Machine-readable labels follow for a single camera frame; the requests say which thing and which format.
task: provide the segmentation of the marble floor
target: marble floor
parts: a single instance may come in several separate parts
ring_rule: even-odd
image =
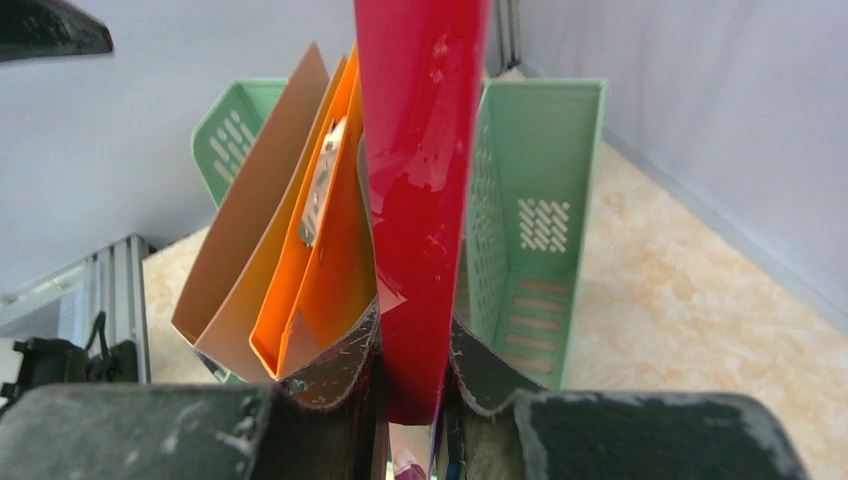
[[[848,339],[607,145],[595,182],[569,388],[747,394],[813,478],[848,478]],[[169,324],[204,235],[144,263],[158,382],[214,381]]]

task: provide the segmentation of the plastic folder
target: plastic folder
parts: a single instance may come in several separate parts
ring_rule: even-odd
[[[249,382],[273,381],[256,358],[249,338],[294,208],[294,203],[286,207],[283,200],[286,192],[297,192],[302,184],[302,179],[296,179],[297,172],[307,163],[302,160],[304,152],[311,154],[314,149],[322,126],[316,118],[332,99],[329,86],[330,74],[313,43],[282,93],[279,87],[266,90],[272,98],[266,104],[273,108],[223,197],[171,319],[195,349]],[[221,111],[213,117],[222,128],[199,129],[200,143],[220,140],[227,124],[230,132],[238,132],[231,122],[245,119],[237,112],[245,112],[242,106],[219,104],[216,110]],[[237,151],[234,143],[230,145]]]
[[[375,294],[374,258],[356,175],[362,135],[359,58],[354,47],[311,152],[277,269],[250,336],[275,378],[285,376],[330,346],[356,321]],[[315,235],[304,233],[304,212],[314,207],[315,175],[332,164]]]
[[[490,3],[354,1],[390,422],[444,392]]]

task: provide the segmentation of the orange folder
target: orange folder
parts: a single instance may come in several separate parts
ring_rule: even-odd
[[[374,298],[374,257],[356,174],[362,136],[359,57],[351,52],[319,132],[338,125],[341,143],[330,172],[322,220],[306,242],[301,219],[321,158],[319,140],[288,225],[283,251],[262,304],[250,345],[272,377],[288,375],[341,337]]]

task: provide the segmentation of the white wall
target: white wall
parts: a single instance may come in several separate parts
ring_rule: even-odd
[[[617,137],[848,312],[848,3],[519,8],[530,67],[609,78]]]
[[[0,66],[0,294],[138,232],[162,246],[214,207],[189,150],[238,77],[286,76],[311,40],[332,68],[352,0],[77,0],[113,57]]]

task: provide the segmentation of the metal frame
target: metal frame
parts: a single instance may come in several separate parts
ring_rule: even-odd
[[[518,21],[518,2],[515,0],[494,0],[492,15],[495,19],[495,29],[498,49],[501,59],[501,70],[490,72],[497,76],[521,63],[521,31]]]
[[[142,260],[150,246],[130,235],[98,250],[0,304],[0,327],[25,322],[27,316],[60,301],[58,336],[83,346],[98,312],[106,312],[106,337],[110,346],[131,340],[138,351],[138,378],[150,382],[147,321],[144,311]],[[99,353],[95,342],[92,355]]]

